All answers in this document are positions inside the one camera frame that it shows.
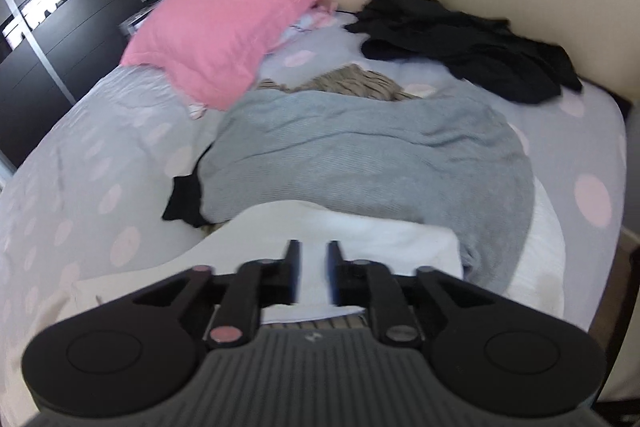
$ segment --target black garment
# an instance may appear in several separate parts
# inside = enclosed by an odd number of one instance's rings
[[[166,204],[162,220],[176,221],[183,220],[195,229],[212,225],[200,213],[200,203],[202,202],[202,186],[198,178],[198,166],[200,161],[207,152],[213,147],[213,144],[207,147],[207,150],[200,155],[193,172],[188,176],[176,176],[174,178],[174,189],[169,196],[169,202]]]
[[[511,102],[544,102],[560,86],[582,90],[564,49],[514,35],[507,19],[449,11],[433,0],[371,0],[356,17],[345,29],[370,35],[362,45],[367,58],[439,60],[455,77]]]

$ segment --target gray ribbed surface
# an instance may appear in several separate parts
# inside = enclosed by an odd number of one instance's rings
[[[417,351],[369,330],[267,330],[249,346],[213,351],[190,384],[145,413],[114,420],[47,412],[30,427],[603,426],[588,410],[516,420],[447,392]]]

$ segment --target gray blanket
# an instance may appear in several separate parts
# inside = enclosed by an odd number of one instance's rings
[[[198,168],[202,215],[304,200],[331,210],[452,229],[465,278],[503,292],[534,204],[530,161],[506,120],[465,84],[425,100],[247,93]]]

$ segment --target dark wardrobe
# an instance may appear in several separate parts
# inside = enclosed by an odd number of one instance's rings
[[[118,25],[142,5],[0,0],[0,152],[15,167],[118,65],[126,45]]]

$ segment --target white sheet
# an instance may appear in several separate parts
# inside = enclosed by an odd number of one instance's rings
[[[561,317],[564,240],[544,187],[538,180],[535,184],[531,230],[506,295]],[[169,263],[78,281],[44,301],[30,332],[6,358],[7,389],[0,394],[5,427],[18,427],[37,413],[22,379],[20,358],[29,340],[45,327],[192,266],[207,264],[214,266],[217,273],[231,273],[246,261],[277,259],[289,239],[302,242],[298,304],[266,309],[263,322],[315,320],[360,311],[357,307],[336,308],[331,304],[325,256],[326,244],[332,240],[341,242],[347,259],[379,261],[401,275],[411,275],[418,266],[429,265],[462,277],[458,240],[449,229],[341,214],[305,201],[260,204]]]
[[[428,60],[364,59],[364,36],[340,29],[349,20],[339,14],[326,28],[271,55],[260,78],[297,86],[357,61],[419,94],[459,82]],[[556,227],[559,219],[566,241],[565,261],[564,250],[559,257],[545,245],[549,232],[537,236],[539,255],[549,257],[536,257],[540,263],[525,269],[531,280],[523,289],[534,307],[544,309],[546,291],[558,280],[534,271],[566,262],[563,317],[587,329],[622,217],[620,112],[610,96],[588,84],[583,95],[566,92],[537,107],[484,96],[514,127],[558,213],[548,225]],[[199,230],[160,216],[172,176],[191,171],[221,117],[207,111],[191,120],[161,71],[117,68],[55,126],[0,194],[0,353],[14,352],[37,330],[40,305],[74,282],[156,267],[203,239]]]

